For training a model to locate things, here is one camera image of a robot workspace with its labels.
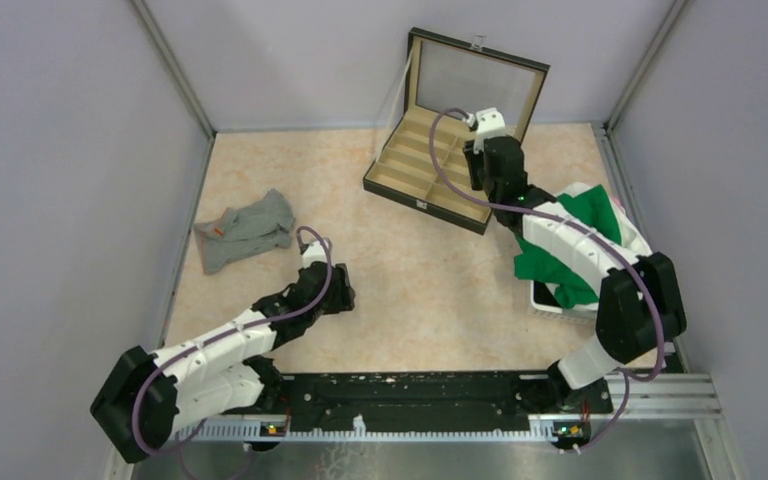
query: beige floor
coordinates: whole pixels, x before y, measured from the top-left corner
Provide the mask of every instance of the beige floor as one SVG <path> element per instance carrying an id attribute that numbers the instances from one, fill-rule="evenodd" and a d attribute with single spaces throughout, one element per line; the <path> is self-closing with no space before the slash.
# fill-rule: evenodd
<path id="1" fill-rule="evenodd" d="M 479 236 L 365 192 L 373 136 L 343 130 L 217 138 L 197 221 L 276 188 L 297 225 L 331 238 L 357 291 L 355 311 L 321 318 L 272 353 L 282 372 L 539 369 L 592 335 L 592 327 L 529 313 L 528 283 L 513 276 L 516 241 L 495 221 Z M 530 180 L 549 191 L 574 181 L 607 186 L 587 124 L 533 125 L 524 148 Z M 167 344 L 234 318 L 294 281 L 298 268 L 294 246 L 205 276 L 191 242 Z"/>

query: black box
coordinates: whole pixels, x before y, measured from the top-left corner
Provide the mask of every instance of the black box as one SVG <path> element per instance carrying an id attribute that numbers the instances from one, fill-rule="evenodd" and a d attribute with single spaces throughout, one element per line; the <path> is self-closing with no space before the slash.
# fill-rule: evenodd
<path id="1" fill-rule="evenodd" d="M 364 190 L 484 234 L 490 209 L 452 192 L 431 163 L 431 123 L 446 108 L 476 112 L 495 107 L 507 120 L 509 134 L 521 144 L 548 71 L 549 66 L 539 62 L 412 29 L 403 114 L 364 175 Z M 469 187 L 462 149 L 473 137 L 466 124 L 446 117 L 438 126 L 434 147 L 448 178 L 461 190 L 486 200 L 484 192 Z"/>

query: white wall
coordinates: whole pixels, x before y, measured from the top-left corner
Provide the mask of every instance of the white wall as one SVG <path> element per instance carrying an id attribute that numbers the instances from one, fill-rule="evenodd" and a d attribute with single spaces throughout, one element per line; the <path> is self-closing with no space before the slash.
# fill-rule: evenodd
<path id="1" fill-rule="evenodd" d="M 619 132 L 656 247 L 676 261 L 691 362 L 768 478 L 768 2 L 694 2 Z"/>
<path id="2" fill-rule="evenodd" d="M 156 340 L 206 145 L 127 2 L 0 2 L 0 480 L 101 475 L 90 402 Z"/>
<path id="3" fill-rule="evenodd" d="M 421 27 L 552 66 L 535 121 L 605 120 L 671 0 L 152 0 L 219 130 L 371 125 Z"/>

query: gray cloth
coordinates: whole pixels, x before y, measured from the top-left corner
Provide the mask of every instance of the gray cloth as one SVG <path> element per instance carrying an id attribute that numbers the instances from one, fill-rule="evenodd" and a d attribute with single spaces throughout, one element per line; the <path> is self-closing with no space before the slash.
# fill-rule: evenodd
<path id="1" fill-rule="evenodd" d="M 228 208 L 221 217 L 193 226 L 206 275 L 226 264 L 253 257 L 275 247 L 290 248 L 293 211 L 275 189 L 243 208 Z"/>

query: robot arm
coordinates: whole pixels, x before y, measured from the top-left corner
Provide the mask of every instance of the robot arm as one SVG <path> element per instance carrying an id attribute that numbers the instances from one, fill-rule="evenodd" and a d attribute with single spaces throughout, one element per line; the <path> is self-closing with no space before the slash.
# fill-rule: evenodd
<path id="1" fill-rule="evenodd" d="M 641 275 L 657 305 L 666 340 L 686 329 L 675 269 L 669 258 L 661 253 L 638 257 L 595 230 L 585 234 L 570 227 L 568 223 L 575 219 L 555 197 L 528 183 L 521 146 L 505 133 L 501 113 L 495 108 L 482 110 L 468 115 L 464 122 L 475 132 L 475 140 L 467 142 L 463 150 L 472 189 L 483 190 L 492 203 L 562 218 L 558 222 L 493 209 L 499 223 L 558 258 L 599 293 L 596 333 L 549 368 L 553 403 L 574 404 L 576 391 L 640 357 L 657 343 L 641 292 L 612 255 L 614 252 L 603 249 L 594 238 L 609 244 Z"/>
<path id="2" fill-rule="evenodd" d="M 136 443 L 131 417 L 136 392 L 161 365 L 180 352 L 196 351 L 168 367 L 147 390 L 140 409 L 141 433 L 152 448 L 201 419 L 240 407 L 271 407 L 279 401 L 281 374 L 261 355 L 302 336 L 321 315 L 354 309 L 355 292 L 345 264 L 332 271 L 323 299 L 296 318 L 252 322 L 298 310 L 311 303 L 326 278 L 325 250 L 319 242 L 302 247 L 299 279 L 284 290 L 255 302 L 235 319 L 180 345 L 146 353 L 142 347 L 125 352 L 93 401 L 90 412 L 128 463 L 148 456 Z M 223 332 L 220 340 L 208 342 Z"/>

